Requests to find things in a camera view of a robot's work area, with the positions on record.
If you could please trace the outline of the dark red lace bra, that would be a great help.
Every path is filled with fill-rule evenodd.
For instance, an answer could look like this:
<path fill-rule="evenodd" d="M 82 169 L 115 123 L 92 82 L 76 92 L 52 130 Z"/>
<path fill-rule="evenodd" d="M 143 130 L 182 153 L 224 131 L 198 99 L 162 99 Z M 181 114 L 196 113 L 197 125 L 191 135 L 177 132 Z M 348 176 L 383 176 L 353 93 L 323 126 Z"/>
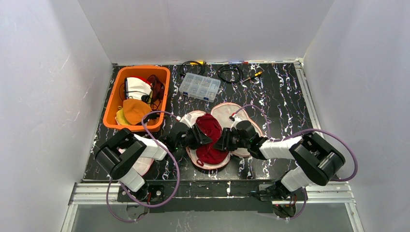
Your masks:
<path fill-rule="evenodd" d="M 219 140 L 222 134 L 222 127 L 219 122 L 211 114 L 205 114 L 196 119 L 196 125 L 212 141 L 196 149 L 196 163 L 200 166 L 222 163 L 228 156 L 228 152 L 213 148 L 213 145 Z"/>

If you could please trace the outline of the white mesh laundry bag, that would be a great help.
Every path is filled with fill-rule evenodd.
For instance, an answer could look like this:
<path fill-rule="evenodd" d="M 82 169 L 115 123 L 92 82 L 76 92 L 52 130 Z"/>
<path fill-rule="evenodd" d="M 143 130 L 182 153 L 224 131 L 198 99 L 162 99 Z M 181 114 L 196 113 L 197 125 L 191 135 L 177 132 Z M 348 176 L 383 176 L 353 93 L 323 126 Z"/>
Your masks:
<path fill-rule="evenodd" d="M 151 168 L 153 162 L 154 159 L 152 158 L 139 157 L 134 163 L 133 168 L 140 174 L 140 176 L 144 176 Z"/>

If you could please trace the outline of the orange bra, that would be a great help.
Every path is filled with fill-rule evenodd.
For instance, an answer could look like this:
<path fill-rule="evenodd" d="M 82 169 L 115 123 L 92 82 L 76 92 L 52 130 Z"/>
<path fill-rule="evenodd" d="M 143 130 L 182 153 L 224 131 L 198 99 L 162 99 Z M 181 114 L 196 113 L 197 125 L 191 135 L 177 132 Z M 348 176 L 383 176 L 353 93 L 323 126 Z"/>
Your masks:
<path fill-rule="evenodd" d="M 130 125 L 133 126 L 142 125 L 141 120 L 143 117 L 153 111 L 150 105 L 138 99 L 125 100 L 123 102 L 122 109 L 124 111 L 125 118 Z M 147 126 L 155 125 L 159 121 L 159 116 L 159 113 L 150 114 L 143 120 L 143 122 Z"/>

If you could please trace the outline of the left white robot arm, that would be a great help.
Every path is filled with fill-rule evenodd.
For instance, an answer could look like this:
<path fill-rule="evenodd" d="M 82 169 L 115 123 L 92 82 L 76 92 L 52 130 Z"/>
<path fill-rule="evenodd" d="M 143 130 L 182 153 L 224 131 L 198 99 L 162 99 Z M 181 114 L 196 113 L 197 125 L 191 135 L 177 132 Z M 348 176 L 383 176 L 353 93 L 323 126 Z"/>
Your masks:
<path fill-rule="evenodd" d="M 137 192 L 145 184 L 143 175 L 134 167 L 139 158 L 163 160 L 168 154 L 165 148 L 174 152 L 186 147 L 197 149 L 210 143 L 212 139 L 198 126 L 190 127 L 181 122 L 177 122 L 158 142 L 125 128 L 100 146 L 94 158 L 113 180 Z"/>

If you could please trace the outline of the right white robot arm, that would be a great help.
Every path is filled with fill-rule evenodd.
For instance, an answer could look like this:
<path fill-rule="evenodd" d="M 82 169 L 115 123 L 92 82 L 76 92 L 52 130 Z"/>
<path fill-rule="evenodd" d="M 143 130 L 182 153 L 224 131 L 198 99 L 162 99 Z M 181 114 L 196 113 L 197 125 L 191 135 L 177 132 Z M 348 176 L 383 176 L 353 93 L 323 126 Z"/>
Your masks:
<path fill-rule="evenodd" d="M 298 166 L 271 187 L 272 192 L 282 198 L 310 184 L 325 186 L 346 162 L 344 156 L 315 131 L 273 140 L 260 136 L 249 121 L 224 128 L 213 147 L 220 151 L 244 148 L 260 160 L 295 160 Z"/>

